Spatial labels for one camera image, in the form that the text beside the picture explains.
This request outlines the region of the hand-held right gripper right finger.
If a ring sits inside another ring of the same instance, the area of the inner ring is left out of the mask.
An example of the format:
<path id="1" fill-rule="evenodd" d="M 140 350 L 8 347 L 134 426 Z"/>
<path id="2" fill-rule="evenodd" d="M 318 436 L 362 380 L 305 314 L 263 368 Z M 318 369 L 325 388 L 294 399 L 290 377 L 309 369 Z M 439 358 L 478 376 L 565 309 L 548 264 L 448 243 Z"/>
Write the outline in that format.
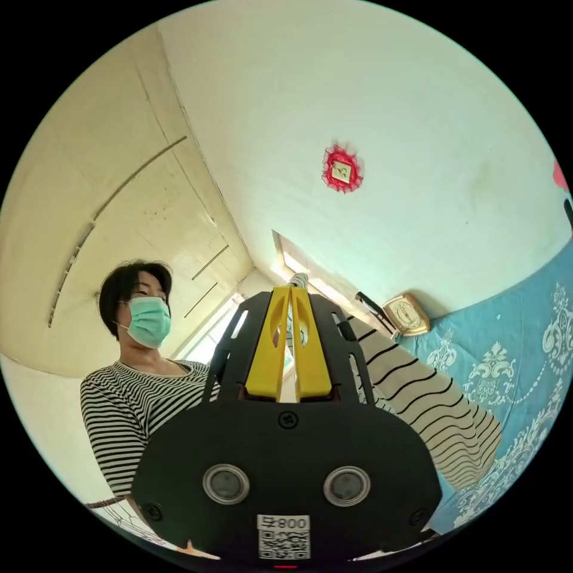
<path id="1" fill-rule="evenodd" d="M 332 384 L 308 292 L 291 289 L 292 341 L 298 401 L 322 401 Z"/>

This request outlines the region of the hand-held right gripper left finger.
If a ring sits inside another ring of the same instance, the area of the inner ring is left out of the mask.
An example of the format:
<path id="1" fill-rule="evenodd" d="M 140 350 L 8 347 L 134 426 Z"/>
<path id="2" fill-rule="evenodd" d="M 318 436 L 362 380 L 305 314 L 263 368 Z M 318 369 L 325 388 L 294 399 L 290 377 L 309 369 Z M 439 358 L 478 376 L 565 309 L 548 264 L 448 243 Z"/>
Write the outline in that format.
<path id="1" fill-rule="evenodd" d="M 281 395 L 290 293 L 290 286 L 262 293 L 266 307 L 245 385 L 250 397 L 279 398 Z"/>

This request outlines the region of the person's right hand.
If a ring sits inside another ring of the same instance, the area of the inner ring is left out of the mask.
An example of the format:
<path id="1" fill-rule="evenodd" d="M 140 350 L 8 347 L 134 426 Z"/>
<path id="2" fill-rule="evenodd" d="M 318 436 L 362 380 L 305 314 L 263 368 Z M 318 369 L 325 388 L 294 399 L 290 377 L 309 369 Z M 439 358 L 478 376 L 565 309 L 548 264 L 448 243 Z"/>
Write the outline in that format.
<path id="1" fill-rule="evenodd" d="M 189 554 L 189 555 L 192 555 L 195 557 L 202 557 L 202 558 L 212 559 L 212 560 L 220 560 L 220 557 L 218 557 L 218 556 L 215 556 L 211 553 L 207 553 L 207 552 L 204 552 L 202 550 L 195 548 L 191 541 L 187 542 L 187 545 L 185 548 L 177 546 L 176 550 L 180 553 Z"/>

